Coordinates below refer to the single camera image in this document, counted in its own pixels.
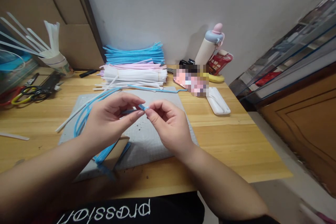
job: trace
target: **wooden table surface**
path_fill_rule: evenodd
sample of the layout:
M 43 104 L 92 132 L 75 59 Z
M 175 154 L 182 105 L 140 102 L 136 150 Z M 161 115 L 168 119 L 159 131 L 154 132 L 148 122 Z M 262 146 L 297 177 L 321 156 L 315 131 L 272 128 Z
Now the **wooden table surface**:
M 102 81 L 96 75 L 81 79 L 79 73 L 63 79 L 62 90 L 54 98 L 0 110 L 1 132 L 30 138 L 22 141 L 0 136 L 0 172 L 57 146 L 61 133 L 57 134 L 55 129 L 70 115 L 77 97 L 94 93 L 94 84 Z M 168 74 L 167 86 L 179 89 L 171 74 Z M 210 86 L 217 87 L 231 114 L 214 115 L 206 98 L 194 97 L 189 92 L 178 94 L 199 145 L 247 182 L 291 176 L 226 83 L 210 83 Z M 117 175 L 117 183 L 104 176 L 73 183 L 64 189 L 56 204 L 66 202 L 72 207 L 105 198 L 152 197 L 196 189 L 185 168 L 174 157 L 119 171 Z

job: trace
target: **black shirt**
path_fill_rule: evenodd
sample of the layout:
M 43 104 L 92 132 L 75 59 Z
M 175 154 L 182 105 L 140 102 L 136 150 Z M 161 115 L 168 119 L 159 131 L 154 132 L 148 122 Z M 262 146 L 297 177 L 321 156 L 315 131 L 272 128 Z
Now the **black shirt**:
M 115 199 L 91 203 L 59 215 L 55 224 L 105 223 L 195 223 L 202 224 L 204 206 L 197 192 L 167 195 L 154 198 Z M 269 216 L 253 220 L 223 223 L 275 224 Z

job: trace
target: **fingernail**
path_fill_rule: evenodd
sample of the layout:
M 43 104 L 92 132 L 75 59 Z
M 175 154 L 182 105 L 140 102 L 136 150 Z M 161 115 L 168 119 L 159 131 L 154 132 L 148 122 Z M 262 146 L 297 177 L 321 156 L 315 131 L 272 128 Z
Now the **fingernail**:
M 150 116 L 153 113 L 153 110 L 151 108 L 150 109 L 148 108 L 148 109 L 145 110 L 145 113 L 146 113 L 146 115 L 148 117 L 148 116 Z

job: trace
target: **wooden cabinet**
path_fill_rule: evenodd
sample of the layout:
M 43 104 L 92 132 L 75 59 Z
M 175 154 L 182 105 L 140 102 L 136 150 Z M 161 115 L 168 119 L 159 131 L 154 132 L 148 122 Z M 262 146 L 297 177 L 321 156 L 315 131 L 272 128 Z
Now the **wooden cabinet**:
M 336 74 L 259 112 L 330 195 L 336 197 Z

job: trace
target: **white phone case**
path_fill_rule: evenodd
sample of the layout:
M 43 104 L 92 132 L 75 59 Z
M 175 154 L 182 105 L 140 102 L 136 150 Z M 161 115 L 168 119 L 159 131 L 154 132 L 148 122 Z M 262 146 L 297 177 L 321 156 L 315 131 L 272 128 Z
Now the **white phone case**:
M 209 87 L 209 95 L 206 98 L 208 99 L 208 102 L 214 114 L 222 115 L 231 113 L 230 108 L 228 107 L 216 87 Z

